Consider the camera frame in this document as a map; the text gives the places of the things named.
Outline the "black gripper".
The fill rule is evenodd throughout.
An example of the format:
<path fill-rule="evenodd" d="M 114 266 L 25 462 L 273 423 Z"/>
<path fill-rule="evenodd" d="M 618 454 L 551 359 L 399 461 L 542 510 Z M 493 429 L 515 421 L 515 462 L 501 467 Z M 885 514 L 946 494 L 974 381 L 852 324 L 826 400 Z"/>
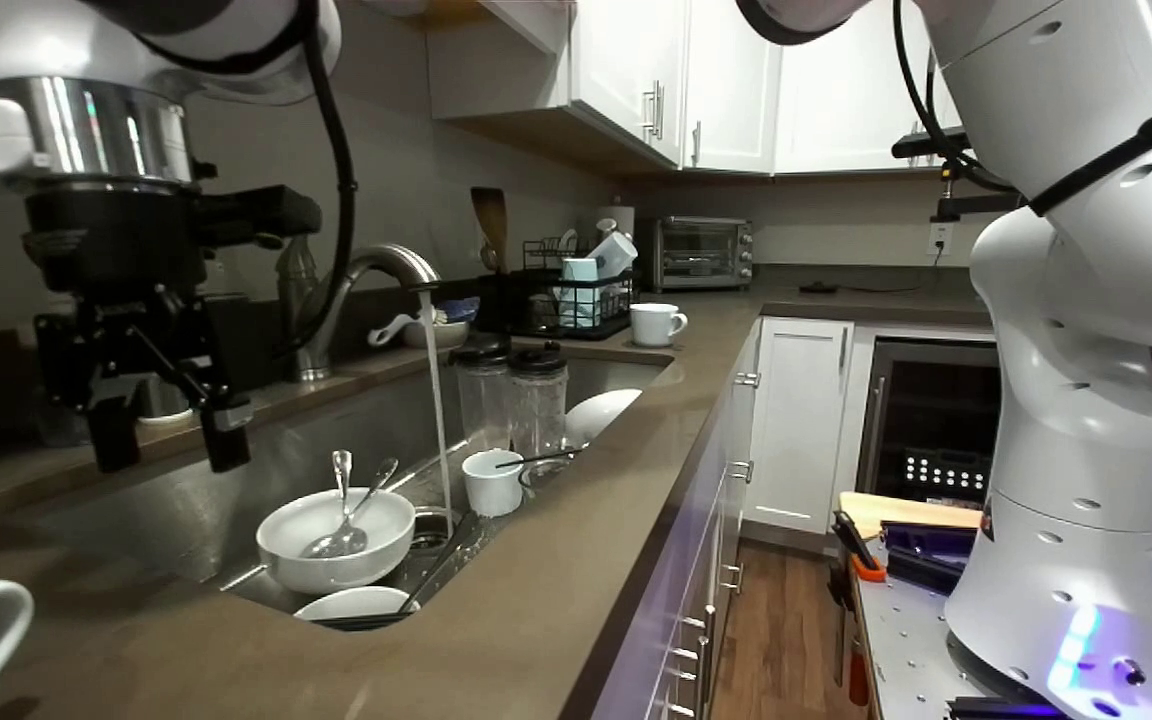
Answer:
<path fill-rule="evenodd" d="M 53 400 L 87 408 L 102 472 L 139 461 L 137 381 L 166 375 L 197 405 L 217 472 L 247 461 L 253 400 L 234 395 L 217 312 L 200 294 L 217 246 L 309 237 L 322 208 L 284 187 L 148 192 L 58 187 L 28 195 L 25 250 L 70 312 L 35 317 L 40 372 Z"/>

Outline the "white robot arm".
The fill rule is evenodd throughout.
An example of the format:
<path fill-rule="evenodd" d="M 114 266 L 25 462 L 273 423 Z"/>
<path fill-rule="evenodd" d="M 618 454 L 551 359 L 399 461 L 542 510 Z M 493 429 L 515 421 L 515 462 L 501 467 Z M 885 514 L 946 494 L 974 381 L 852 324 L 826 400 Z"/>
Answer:
<path fill-rule="evenodd" d="M 976 157 L 1018 203 L 974 246 L 999 351 L 986 522 L 948 630 L 1074 720 L 1152 720 L 1152 0 L 917 0 Z M 331 0 L 0 0 L 0 187 L 61 312 L 48 392 L 137 454 L 134 392 L 184 392 L 242 462 L 204 260 L 268 233 L 210 195 L 197 90 L 325 94 Z"/>

